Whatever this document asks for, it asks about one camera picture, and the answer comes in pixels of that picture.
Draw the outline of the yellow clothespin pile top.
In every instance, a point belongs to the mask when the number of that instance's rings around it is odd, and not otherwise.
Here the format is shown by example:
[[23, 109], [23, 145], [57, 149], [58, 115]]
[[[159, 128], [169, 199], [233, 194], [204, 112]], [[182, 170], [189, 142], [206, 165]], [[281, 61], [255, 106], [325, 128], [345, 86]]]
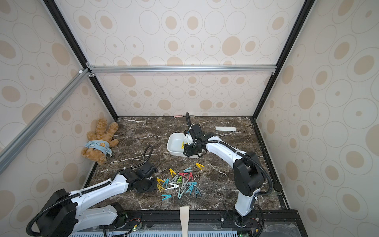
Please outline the yellow clothespin pile top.
[[170, 168], [169, 171], [170, 171], [171, 177], [174, 177], [177, 175], [177, 173], [173, 169]]

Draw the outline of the teal clothespin top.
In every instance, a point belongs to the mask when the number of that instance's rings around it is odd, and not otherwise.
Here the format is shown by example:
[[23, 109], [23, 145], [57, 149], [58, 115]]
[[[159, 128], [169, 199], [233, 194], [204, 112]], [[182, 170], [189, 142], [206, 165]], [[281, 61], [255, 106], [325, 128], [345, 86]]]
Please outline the teal clothespin top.
[[192, 172], [192, 167], [189, 167], [189, 168], [183, 170], [183, 172], [184, 173], [190, 173], [190, 172]]

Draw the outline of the teal clothespin left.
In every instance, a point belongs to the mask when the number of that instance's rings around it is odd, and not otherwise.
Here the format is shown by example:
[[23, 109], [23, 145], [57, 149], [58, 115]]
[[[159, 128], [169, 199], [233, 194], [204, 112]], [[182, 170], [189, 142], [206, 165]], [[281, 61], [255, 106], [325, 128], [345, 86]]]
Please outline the teal clothespin left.
[[162, 184], [162, 187], [165, 188], [165, 189], [167, 189], [167, 188], [168, 188], [168, 185], [169, 185], [169, 182], [170, 182], [170, 179], [167, 178], [167, 179], [164, 181], [164, 183]]

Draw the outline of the left diagonal aluminium rail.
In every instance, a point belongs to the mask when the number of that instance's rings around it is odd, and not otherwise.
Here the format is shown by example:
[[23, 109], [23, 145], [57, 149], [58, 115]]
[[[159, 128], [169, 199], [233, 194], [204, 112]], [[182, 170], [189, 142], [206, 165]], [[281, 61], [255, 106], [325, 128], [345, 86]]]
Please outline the left diagonal aluminium rail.
[[35, 118], [1, 152], [1, 173], [3, 173], [38, 131], [59, 110], [61, 105], [89, 77], [89, 69], [82, 69], [57, 95], [35, 116]]

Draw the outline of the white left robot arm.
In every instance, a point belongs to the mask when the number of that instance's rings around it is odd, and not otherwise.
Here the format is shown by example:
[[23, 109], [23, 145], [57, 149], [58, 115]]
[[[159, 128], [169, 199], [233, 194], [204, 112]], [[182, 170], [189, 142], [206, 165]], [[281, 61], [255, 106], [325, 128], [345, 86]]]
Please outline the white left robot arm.
[[157, 171], [152, 163], [145, 162], [137, 170], [120, 169], [112, 178], [85, 189], [69, 193], [65, 189], [58, 190], [28, 223], [26, 233], [32, 237], [68, 237], [101, 225], [122, 228], [127, 213], [118, 202], [99, 208], [94, 205], [128, 191], [155, 191], [157, 181], [152, 175]]

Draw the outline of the horizontal aluminium rail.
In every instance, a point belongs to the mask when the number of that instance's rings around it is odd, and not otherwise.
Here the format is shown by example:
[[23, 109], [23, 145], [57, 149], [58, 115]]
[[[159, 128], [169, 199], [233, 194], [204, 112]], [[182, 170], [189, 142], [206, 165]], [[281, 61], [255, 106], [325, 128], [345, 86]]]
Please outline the horizontal aluminium rail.
[[275, 72], [276, 65], [90, 66], [94, 73]]

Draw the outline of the teal clothespin bottom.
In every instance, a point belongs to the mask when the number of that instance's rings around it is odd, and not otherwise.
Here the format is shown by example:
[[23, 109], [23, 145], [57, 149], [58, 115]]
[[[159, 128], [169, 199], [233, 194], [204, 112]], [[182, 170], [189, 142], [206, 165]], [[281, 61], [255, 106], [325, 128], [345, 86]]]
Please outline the teal clothespin bottom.
[[170, 194], [162, 194], [162, 201], [164, 201], [164, 200], [168, 200], [169, 198], [171, 198], [172, 197], [172, 195], [170, 195]]

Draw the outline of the white paper strip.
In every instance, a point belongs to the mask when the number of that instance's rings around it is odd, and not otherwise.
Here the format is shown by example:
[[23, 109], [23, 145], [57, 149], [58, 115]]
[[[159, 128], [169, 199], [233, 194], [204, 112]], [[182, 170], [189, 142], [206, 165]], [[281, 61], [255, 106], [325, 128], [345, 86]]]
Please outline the white paper strip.
[[225, 126], [216, 126], [215, 127], [216, 131], [230, 131], [230, 132], [236, 132], [235, 127], [225, 127]]

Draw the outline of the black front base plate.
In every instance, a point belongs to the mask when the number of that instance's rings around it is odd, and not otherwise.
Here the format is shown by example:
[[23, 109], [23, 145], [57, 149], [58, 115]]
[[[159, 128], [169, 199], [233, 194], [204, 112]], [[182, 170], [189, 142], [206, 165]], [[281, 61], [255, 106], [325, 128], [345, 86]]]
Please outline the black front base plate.
[[73, 232], [73, 237], [306, 237], [300, 215], [295, 210], [254, 210], [243, 226], [226, 210], [191, 210], [187, 228], [179, 211], [128, 211], [120, 228], [96, 224]]

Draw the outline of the white clothespin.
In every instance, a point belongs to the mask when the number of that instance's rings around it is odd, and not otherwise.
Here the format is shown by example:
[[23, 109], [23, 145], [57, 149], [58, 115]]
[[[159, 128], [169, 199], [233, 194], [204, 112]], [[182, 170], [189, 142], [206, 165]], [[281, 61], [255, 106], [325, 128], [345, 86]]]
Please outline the white clothespin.
[[168, 187], [166, 187], [166, 190], [177, 189], [178, 187], [179, 185], [176, 183], [169, 183]]

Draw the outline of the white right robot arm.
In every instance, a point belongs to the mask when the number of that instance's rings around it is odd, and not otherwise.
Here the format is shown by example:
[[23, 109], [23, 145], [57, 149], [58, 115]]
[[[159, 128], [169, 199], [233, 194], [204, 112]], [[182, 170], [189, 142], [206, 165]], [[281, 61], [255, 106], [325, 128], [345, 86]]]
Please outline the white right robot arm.
[[235, 148], [215, 133], [205, 133], [198, 124], [185, 130], [184, 136], [186, 140], [184, 156], [200, 157], [203, 152], [208, 152], [218, 156], [233, 168], [235, 185], [238, 189], [235, 210], [240, 217], [248, 216], [258, 196], [268, 196], [272, 193], [272, 178], [262, 167], [256, 153], [247, 153]]

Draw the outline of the teal clothespin right cluster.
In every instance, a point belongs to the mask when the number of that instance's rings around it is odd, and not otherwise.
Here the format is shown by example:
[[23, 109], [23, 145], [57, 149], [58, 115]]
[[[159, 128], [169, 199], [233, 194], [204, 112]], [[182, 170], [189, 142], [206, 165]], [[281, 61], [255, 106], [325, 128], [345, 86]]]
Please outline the teal clothespin right cluster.
[[188, 183], [188, 188], [186, 189], [186, 193], [188, 193], [189, 195], [192, 194], [192, 192], [196, 189], [196, 186], [197, 186], [197, 183], [196, 182], [190, 182]]

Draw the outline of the brown teddy bear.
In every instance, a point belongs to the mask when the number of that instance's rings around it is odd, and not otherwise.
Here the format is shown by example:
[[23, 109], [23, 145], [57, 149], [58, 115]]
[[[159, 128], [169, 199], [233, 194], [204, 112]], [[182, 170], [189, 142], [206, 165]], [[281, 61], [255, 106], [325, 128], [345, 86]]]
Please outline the brown teddy bear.
[[81, 150], [81, 156], [103, 165], [107, 156], [113, 156], [112, 148], [119, 144], [118, 139], [113, 139], [118, 128], [116, 122], [108, 124], [105, 118], [98, 119], [95, 132], [87, 133], [88, 142]]

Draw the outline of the white plastic storage box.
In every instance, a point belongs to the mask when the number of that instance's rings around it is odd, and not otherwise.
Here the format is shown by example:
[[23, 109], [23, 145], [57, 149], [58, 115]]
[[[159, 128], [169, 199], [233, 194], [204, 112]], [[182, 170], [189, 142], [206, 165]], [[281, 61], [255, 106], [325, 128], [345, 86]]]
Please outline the white plastic storage box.
[[184, 135], [183, 133], [173, 133], [170, 135], [167, 143], [167, 150], [173, 156], [186, 157], [184, 155], [184, 149], [181, 149], [182, 143], [191, 144], [193, 139], [188, 133]]

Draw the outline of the beige tape strip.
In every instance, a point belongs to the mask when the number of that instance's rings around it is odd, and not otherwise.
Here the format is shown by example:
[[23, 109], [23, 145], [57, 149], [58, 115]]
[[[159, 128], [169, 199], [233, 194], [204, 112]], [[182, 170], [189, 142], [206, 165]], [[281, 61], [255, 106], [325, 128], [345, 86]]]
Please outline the beige tape strip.
[[188, 226], [190, 219], [190, 209], [188, 206], [180, 207], [180, 222], [182, 228], [182, 237], [188, 237]]

